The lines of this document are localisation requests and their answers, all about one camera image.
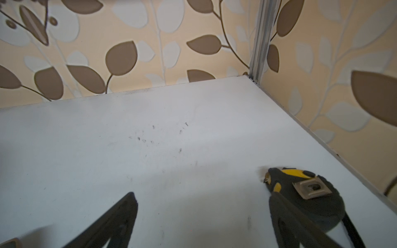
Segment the vertical metal strip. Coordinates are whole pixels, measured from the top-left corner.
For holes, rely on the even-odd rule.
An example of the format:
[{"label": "vertical metal strip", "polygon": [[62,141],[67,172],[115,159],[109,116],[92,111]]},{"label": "vertical metal strip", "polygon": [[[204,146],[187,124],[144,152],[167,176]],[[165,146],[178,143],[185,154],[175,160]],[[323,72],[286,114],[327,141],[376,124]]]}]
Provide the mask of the vertical metal strip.
[{"label": "vertical metal strip", "polygon": [[262,0],[260,3],[254,47],[252,49],[248,74],[249,78],[257,85],[260,83],[262,76],[263,64],[269,49],[270,35],[272,33],[274,20],[276,19],[278,6],[279,0]]}]

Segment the brown leaf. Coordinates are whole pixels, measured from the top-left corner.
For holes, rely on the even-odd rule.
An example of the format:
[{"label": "brown leaf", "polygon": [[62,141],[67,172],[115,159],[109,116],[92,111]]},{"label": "brown leaf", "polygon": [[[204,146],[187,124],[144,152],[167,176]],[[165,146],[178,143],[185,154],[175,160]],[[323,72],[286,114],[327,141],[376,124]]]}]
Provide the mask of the brown leaf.
[{"label": "brown leaf", "polygon": [[138,59],[137,47],[133,41],[113,46],[106,53],[106,66],[111,74],[122,76],[134,68]]},{"label": "brown leaf", "polygon": [[105,92],[105,82],[101,76],[88,66],[83,65],[67,65],[72,76],[84,88],[95,94],[102,94]]},{"label": "brown leaf", "polygon": [[214,5],[211,0],[187,0],[187,3],[199,13],[209,14],[214,11]]},{"label": "brown leaf", "polygon": [[278,72],[280,66],[280,58],[278,55],[278,49],[275,45],[271,44],[268,51],[268,66],[272,71]]},{"label": "brown leaf", "polygon": [[98,0],[61,0],[64,5],[77,14],[92,14],[99,11],[103,4]]},{"label": "brown leaf", "polygon": [[21,15],[21,19],[25,24],[26,29],[33,34],[38,41],[48,46],[47,32],[37,16],[23,5],[19,6],[19,14]]},{"label": "brown leaf", "polygon": [[298,21],[303,8],[304,0],[290,0],[280,11],[277,20],[277,34],[280,37],[286,36]]},{"label": "brown leaf", "polygon": [[0,65],[0,88],[4,89],[17,89],[21,87],[21,81],[10,72],[7,68]]},{"label": "brown leaf", "polygon": [[34,79],[39,91],[48,99],[58,100],[63,96],[64,84],[54,67],[36,72]]},{"label": "brown leaf", "polygon": [[351,88],[360,106],[374,117],[397,126],[397,79],[369,71],[353,71]]},{"label": "brown leaf", "polygon": [[221,41],[215,35],[203,35],[186,44],[193,51],[205,55],[216,54],[222,47]]},{"label": "brown leaf", "polygon": [[189,82],[215,79],[215,77],[208,72],[201,70],[187,70],[187,78],[189,79]]}]

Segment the dirt spots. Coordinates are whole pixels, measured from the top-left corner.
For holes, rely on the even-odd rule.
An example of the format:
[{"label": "dirt spots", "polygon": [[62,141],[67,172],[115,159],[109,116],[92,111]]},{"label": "dirt spots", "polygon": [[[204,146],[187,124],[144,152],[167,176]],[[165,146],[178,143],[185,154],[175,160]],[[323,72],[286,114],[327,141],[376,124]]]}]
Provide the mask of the dirt spots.
[{"label": "dirt spots", "polygon": [[247,230],[250,231],[251,228],[252,228],[251,216],[248,216],[248,218],[247,218]]}]

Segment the white shelf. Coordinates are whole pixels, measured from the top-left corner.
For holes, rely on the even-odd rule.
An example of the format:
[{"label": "white shelf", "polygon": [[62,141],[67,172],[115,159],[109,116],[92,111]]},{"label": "white shelf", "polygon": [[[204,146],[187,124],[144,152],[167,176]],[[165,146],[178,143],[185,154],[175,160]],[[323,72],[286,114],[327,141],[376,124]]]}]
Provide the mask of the white shelf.
[{"label": "white shelf", "polygon": [[0,241],[43,227],[62,247],[133,191],[130,246],[274,248],[260,172],[286,166],[332,182],[367,247],[397,244],[397,216],[245,76],[2,109],[0,127]]}]

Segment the wallpaper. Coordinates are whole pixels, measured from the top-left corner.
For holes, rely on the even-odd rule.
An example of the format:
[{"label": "wallpaper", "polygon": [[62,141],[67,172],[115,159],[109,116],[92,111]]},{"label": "wallpaper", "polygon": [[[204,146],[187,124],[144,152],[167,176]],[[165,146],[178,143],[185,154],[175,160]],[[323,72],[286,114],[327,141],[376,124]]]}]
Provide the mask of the wallpaper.
[{"label": "wallpaper", "polygon": [[0,108],[242,75],[259,0],[0,0]]},{"label": "wallpaper", "polygon": [[397,0],[281,0],[260,87],[397,203]]}]

